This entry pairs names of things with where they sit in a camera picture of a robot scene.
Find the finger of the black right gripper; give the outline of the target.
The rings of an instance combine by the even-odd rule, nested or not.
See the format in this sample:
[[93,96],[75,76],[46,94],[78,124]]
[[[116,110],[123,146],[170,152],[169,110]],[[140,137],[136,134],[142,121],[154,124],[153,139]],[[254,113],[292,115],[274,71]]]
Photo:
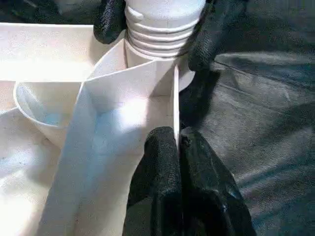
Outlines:
[[101,1],[93,28],[97,41],[111,44],[126,29],[125,7],[124,0]]
[[191,71],[208,70],[216,55],[242,34],[245,0],[207,0],[192,35],[182,48]]

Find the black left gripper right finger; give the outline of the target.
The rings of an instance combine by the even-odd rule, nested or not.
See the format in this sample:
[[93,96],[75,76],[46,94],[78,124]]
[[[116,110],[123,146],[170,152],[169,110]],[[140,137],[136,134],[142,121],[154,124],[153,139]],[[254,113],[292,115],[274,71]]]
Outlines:
[[254,236],[252,218],[232,173],[207,140],[187,127],[180,133],[187,236]]

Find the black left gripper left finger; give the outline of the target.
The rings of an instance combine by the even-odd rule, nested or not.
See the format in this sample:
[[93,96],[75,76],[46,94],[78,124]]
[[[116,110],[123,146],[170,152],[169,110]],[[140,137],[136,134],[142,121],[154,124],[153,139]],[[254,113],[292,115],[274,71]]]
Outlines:
[[183,234],[180,165],[171,127],[155,128],[146,138],[144,155],[130,183],[126,207],[126,234]]

